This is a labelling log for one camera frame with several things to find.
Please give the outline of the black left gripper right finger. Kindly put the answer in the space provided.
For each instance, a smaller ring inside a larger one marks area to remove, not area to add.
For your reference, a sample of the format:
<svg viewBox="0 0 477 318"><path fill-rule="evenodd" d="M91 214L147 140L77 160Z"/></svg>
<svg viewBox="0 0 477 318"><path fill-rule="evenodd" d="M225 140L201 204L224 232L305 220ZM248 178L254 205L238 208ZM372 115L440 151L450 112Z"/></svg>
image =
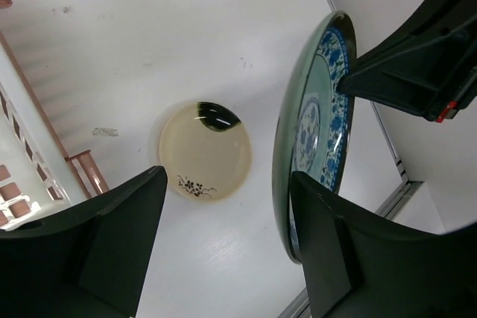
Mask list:
<svg viewBox="0 0 477 318"><path fill-rule="evenodd" d="M476 225L443 235L378 216L303 172L290 182L314 317L474 317Z"/></svg>

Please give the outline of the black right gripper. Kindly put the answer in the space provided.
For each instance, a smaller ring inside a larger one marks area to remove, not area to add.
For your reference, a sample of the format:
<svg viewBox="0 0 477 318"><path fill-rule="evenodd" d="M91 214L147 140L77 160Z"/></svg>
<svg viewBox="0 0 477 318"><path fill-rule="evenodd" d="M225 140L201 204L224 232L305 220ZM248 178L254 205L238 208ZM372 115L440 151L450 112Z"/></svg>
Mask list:
<svg viewBox="0 0 477 318"><path fill-rule="evenodd" d="M427 121L453 119L476 96L476 0L423 0L337 90Z"/></svg>

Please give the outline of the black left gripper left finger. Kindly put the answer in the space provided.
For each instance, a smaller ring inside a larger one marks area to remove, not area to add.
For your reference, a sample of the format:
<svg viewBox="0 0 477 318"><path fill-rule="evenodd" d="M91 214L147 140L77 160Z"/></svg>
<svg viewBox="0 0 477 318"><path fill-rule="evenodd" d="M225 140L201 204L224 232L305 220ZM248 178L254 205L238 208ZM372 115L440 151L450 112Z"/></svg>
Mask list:
<svg viewBox="0 0 477 318"><path fill-rule="evenodd" d="M1 232L3 317L134 317L165 201L153 166L120 186Z"/></svg>

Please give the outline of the cream plate with black motif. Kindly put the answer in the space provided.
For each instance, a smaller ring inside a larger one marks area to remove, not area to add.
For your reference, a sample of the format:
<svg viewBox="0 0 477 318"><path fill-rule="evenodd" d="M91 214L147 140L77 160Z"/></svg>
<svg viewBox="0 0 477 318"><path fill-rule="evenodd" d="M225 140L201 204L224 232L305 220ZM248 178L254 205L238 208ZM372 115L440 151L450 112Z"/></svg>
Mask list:
<svg viewBox="0 0 477 318"><path fill-rule="evenodd" d="M225 199L243 186L253 161L247 129L228 108L198 101L165 122L158 159L171 187L201 202Z"/></svg>

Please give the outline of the tape scrap on table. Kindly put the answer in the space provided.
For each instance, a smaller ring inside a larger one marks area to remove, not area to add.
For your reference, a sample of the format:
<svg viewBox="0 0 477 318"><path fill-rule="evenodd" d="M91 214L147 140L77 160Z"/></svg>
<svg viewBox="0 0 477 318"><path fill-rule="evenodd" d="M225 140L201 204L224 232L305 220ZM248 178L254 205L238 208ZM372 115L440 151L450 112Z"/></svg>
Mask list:
<svg viewBox="0 0 477 318"><path fill-rule="evenodd" d="M113 129L113 128L96 127L92 131L92 134L94 136L116 137L119 135L119 132L117 129Z"/></svg>

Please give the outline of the blue floral plate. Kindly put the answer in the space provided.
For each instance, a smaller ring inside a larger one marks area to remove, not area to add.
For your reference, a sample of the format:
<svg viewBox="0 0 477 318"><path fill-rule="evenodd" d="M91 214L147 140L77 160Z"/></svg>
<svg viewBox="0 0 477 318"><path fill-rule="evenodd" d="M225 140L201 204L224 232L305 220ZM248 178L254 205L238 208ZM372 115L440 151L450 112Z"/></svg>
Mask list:
<svg viewBox="0 0 477 318"><path fill-rule="evenodd" d="M271 187L282 245L300 263L290 179L302 171L338 192L353 121L353 98L338 92L339 80L356 62L356 36L343 11L328 14L313 30L294 65L279 111Z"/></svg>

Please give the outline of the white pink dish rack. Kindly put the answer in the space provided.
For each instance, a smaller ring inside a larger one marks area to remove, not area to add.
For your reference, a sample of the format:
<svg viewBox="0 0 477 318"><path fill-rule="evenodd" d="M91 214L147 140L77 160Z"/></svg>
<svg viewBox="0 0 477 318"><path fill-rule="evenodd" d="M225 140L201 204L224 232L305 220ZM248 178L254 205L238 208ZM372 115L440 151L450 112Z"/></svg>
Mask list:
<svg viewBox="0 0 477 318"><path fill-rule="evenodd" d="M109 191L90 150L67 153L6 39L1 40L1 230Z"/></svg>

